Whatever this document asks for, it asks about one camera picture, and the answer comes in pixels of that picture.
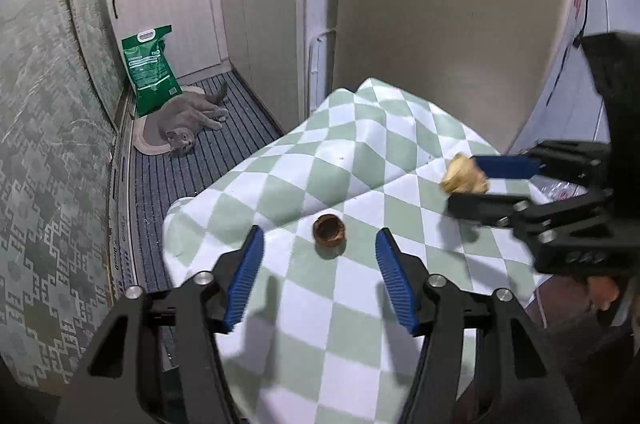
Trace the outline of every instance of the cat's tail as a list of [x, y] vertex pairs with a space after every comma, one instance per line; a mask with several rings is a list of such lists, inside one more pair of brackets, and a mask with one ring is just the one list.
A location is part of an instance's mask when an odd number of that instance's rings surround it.
[[222, 81], [222, 85], [220, 86], [220, 89], [217, 92], [215, 92], [213, 95], [206, 93], [204, 96], [204, 98], [207, 99], [208, 102], [211, 102], [213, 104], [221, 103], [225, 97], [226, 97], [226, 81]]

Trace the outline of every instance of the cat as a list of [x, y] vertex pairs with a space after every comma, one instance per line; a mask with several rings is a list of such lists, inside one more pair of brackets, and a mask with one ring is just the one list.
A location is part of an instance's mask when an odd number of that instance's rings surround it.
[[195, 137], [204, 128], [222, 129], [221, 122], [229, 112], [217, 106], [226, 97], [226, 82], [214, 95], [183, 91], [158, 110], [158, 131], [171, 146], [171, 155], [186, 155], [193, 148]]

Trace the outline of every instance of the power cord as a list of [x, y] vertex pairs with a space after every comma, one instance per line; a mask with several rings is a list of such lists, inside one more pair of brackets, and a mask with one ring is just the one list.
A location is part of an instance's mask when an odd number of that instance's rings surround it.
[[578, 35], [575, 36], [574, 42], [572, 42], [572, 44], [568, 44], [567, 47], [564, 49], [564, 55], [562, 56], [562, 63], [560, 64], [560, 70], [558, 71], [558, 75], [556, 76], [554, 87], [551, 90], [551, 93], [549, 94], [548, 99], [546, 99], [547, 106], [549, 105], [549, 102], [551, 102], [551, 97], [553, 97], [554, 92], [556, 91], [556, 87], [558, 87], [558, 82], [560, 81], [560, 75], [562, 75], [562, 70], [564, 70], [564, 64], [566, 63], [566, 58], [569, 55], [569, 51], [571, 50], [571, 47], [580, 48], [580, 45], [582, 44], [582, 38], [584, 37], [584, 29], [587, 26], [588, 13], [589, 13], [589, 0], [584, 0], [584, 21], [582, 22], [582, 28], [580, 29], [580, 32], [578, 32]]

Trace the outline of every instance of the piece of ginger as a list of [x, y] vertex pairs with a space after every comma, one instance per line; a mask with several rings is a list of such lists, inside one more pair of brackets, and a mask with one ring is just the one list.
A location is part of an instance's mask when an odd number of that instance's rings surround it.
[[486, 175], [475, 160], [462, 153], [458, 153], [449, 163], [449, 169], [440, 182], [445, 193], [476, 193], [484, 194], [489, 186]]

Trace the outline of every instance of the table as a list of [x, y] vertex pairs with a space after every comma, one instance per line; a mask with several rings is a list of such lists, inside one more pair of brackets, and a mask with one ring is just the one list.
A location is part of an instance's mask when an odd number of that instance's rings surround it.
[[[231, 391], [252, 423], [398, 418], [422, 341], [396, 322], [374, 254], [381, 227], [461, 289], [509, 287], [529, 302], [542, 276], [527, 248], [508, 230], [442, 214], [439, 182], [459, 152], [497, 153], [436, 105], [369, 79], [356, 93], [334, 91], [299, 127], [170, 207], [164, 260], [175, 285], [239, 248], [252, 224], [265, 231], [244, 321], [217, 338]], [[490, 192], [546, 201], [527, 181], [491, 180]], [[346, 226], [338, 256], [313, 241], [324, 213]], [[468, 330], [460, 390], [473, 364]]]

